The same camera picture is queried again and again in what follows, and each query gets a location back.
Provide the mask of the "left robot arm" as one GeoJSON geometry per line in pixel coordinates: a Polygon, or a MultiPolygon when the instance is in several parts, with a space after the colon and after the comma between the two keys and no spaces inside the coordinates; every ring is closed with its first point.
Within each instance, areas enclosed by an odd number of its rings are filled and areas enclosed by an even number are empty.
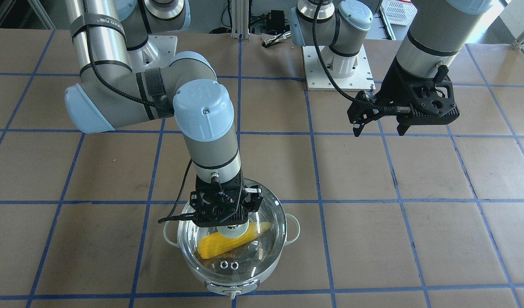
{"type": "Polygon", "coordinates": [[[297,46],[315,48],[315,63],[325,81],[351,102],[347,115],[359,136],[366,124],[395,116],[397,132],[413,125],[447,125],[459,115],[448,76],[452,61],[493,0],[414,0],[417,12],[391,62],[380,90],[350,96],[337,79],[352,74],[354,60],[373,23],[373,13],[358,0],[299,0],[291,12],[297,46]]]}

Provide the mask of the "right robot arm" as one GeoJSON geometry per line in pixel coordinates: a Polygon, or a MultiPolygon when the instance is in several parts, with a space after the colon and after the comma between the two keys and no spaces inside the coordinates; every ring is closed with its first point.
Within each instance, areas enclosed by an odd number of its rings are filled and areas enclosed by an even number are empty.
{"type": "Polygon", "coordinates": [[[262,201],[243,183],[227,89],[205,57],[153,45],[155,33],[185,29],[186,0],[68,0],[81,82],[65,91],[74,125],[86,134],[174,117],[196,169],[191,220],[199,227],[242,225],[262,201]]]}

